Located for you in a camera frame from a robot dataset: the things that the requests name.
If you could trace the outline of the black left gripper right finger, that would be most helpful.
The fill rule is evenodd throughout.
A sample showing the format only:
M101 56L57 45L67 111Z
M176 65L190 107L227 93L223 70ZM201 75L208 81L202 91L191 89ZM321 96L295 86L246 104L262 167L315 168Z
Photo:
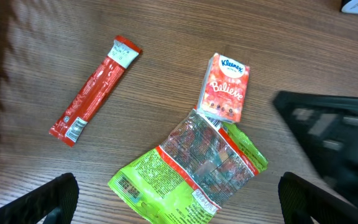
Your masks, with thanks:
M358 209L292 172L281 176L278 196L285 224L358 224Z

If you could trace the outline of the red tissue pack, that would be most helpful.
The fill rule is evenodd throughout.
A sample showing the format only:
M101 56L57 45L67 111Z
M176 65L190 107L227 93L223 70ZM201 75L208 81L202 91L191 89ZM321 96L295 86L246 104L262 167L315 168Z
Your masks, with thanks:
M241 121L250 67L215 53L208 62L196 110L227 123Z

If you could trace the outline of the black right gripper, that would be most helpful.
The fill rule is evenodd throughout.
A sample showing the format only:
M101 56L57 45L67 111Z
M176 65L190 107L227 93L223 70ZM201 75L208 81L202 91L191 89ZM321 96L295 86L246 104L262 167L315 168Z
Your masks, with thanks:
M358 97L279 91L273 105L318 175L358 208Z

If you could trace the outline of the green candy bag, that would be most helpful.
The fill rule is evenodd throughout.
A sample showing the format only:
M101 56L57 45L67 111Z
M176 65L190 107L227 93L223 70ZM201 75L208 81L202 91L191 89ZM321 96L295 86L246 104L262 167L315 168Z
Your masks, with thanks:
M208 223L268 161L235 124L192 109L166 140L108 182L150 223Z

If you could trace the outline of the red snack bar wrapper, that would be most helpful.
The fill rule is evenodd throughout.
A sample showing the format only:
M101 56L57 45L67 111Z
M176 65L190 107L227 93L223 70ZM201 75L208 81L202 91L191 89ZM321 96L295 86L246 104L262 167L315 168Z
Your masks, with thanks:
M129 65L142 49L118 35L98 68L88 78L68 108L49 129L49 134L70 147L77 142L84 127L106 101Z

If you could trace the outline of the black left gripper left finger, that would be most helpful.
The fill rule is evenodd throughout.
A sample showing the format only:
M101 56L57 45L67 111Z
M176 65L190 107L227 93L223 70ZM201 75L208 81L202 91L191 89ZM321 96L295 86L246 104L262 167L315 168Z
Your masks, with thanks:
M70 224L79 197L79 187L72 173L62 174L39 188L0 208L0 224L66 223Z

